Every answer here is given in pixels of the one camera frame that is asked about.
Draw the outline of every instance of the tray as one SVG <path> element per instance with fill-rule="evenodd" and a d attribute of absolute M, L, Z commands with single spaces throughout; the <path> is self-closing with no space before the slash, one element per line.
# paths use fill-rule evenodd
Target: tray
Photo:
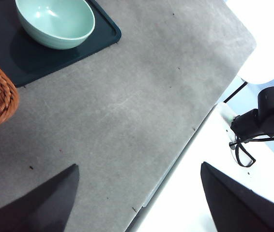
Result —
<path fill-rule="evenodd" d="M 14 0 L 0 0 L 0 68 L 16 87 L 108 47 L 121 38 L 121 31 L 95 0 L 87 0 L 96 25 L 93 33 L 78 47 L 54 50 L 40 45 L 22 28 Z"/>

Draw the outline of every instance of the mint green bowl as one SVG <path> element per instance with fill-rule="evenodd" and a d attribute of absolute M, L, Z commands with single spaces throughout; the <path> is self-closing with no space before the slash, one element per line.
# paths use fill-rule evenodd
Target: mint green bowl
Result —
<path fill-rule="evenodd" d="M 80 45 L 93 32 L 95 17 L 84 0 L 15 0 L 25 31 L 54 49 Z"/>

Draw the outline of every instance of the gray table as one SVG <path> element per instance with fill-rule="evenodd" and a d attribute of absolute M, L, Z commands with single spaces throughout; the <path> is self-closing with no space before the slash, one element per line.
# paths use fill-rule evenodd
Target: gray table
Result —
<path fill-rule="evenodd" d="M 18 89 L 0 126 L 0 207 L 79 165 L 67 232 L 124 231 L 255 45 L 221 0 L 98 2 L 120 42 Z"/>

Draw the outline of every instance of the white platform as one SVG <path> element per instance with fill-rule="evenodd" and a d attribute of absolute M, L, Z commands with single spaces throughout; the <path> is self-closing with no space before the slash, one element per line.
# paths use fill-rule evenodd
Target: white platform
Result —
<path fill-rule="evenodd" d="M 224 103 L 213 109 L 155 202 L 149 205 L 148 214 L 132 232 L 216 232 L 200 178 L 204 161 L 274 202 L 274 153 L 264 143 L 248 143 L 245 147 L 257 161 L 250 168 L 240 167 L 228 146 L 233 133 L 228 123 L 233 115 Z"/>

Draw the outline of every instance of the cable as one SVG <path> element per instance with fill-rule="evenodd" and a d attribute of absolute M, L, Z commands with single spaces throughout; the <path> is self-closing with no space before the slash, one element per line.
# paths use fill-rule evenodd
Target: cable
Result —
<path fill-rule="evenodd" d="M 267 134 L 266 133 L 256 134 L 256 135 L 252 136 L 251 138 L 245 139 L 245 140 L 241 140 L 238 136 L 236 136 L 236 142 L 229 144 L 229 147 L 236 145 L 235 156 L 236 156 L 237 163 L 240 166 L 249 168 L 256 162 L 256 159 L 244 148 L 242 143 L 274 141 L 274 137 L 256 139 L 256 137 L 265 136 L 265 135 L 267 135 Z M 239 148 L 251 159 L 251 163 L 249 163 L 248 165 L 243 165 L 241 163 L 240 158 L 239 158 Z"/>
<path fill-rule="evenodd" d="M 228 98 L 224 100 L 224 103 L 227 103 L 232 97 L 234 97 L 240 90 L 243 89 L 248 84 L 248 82 L 244 82 L 238 89 L 236 89 Z"/>

